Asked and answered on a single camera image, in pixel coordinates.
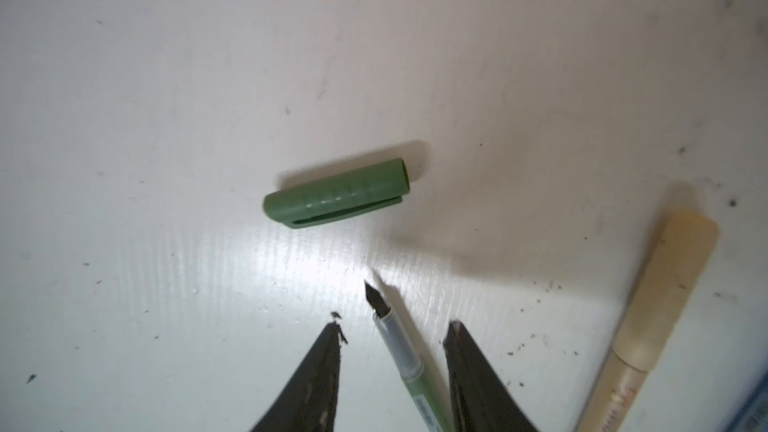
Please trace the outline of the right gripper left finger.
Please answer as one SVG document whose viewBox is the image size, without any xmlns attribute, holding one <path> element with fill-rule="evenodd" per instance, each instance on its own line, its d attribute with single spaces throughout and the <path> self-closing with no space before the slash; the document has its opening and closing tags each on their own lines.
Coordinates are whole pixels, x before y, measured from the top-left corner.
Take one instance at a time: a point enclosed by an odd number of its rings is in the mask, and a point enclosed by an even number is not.
<svg viewBox="0 0 768 432">
<path fill-rule="evenodd" d="M 338 405 L 341 345 L 347 343 L 339 323 L 327 323 L 251 431 L 332 432 Z"/>
</svg>

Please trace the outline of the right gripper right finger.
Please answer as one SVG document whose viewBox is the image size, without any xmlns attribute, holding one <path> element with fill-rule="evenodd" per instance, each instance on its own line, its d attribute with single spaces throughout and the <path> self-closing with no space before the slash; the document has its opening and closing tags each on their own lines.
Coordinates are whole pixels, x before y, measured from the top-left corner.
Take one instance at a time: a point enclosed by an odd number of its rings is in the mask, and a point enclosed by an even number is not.
<svg viewBox="0 0 768 432">
<path fill-rule="evenodd" d="M 537 431 L 461 321 L 449 323 L 443 349 L 456 431 Z"/>
</svg>

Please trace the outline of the green pen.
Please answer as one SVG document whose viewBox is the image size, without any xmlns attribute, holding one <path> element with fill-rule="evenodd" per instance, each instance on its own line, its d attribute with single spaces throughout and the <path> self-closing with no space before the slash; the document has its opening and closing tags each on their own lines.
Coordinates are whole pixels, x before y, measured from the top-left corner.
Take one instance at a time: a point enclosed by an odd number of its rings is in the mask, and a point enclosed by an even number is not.
<svg viewBox="0 0 768 432">
<path fill-rule="evenodd" d="M 453 431 L 436 382 L 428 372 L 396 310 L 382 293 L 368 282 L 365 282 L 365 297 L 373 310 L 375 326 L 427 429 L 431 432 Z"/>
</svg>

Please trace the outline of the beige pen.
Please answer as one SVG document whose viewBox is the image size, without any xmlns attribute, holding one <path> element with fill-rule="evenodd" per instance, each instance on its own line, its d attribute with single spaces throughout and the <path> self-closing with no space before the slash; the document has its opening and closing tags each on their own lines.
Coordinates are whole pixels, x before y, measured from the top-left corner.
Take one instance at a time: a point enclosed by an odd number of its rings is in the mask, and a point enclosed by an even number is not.
<svg viewBox="0 0 768 432">
<path fill-rule="evenodd" d="M 693 212 L 676 212 L 664 221 L 580 418 L 579 431 L 620 429 L 718 237 L 718 225 Z"/>
</svg>

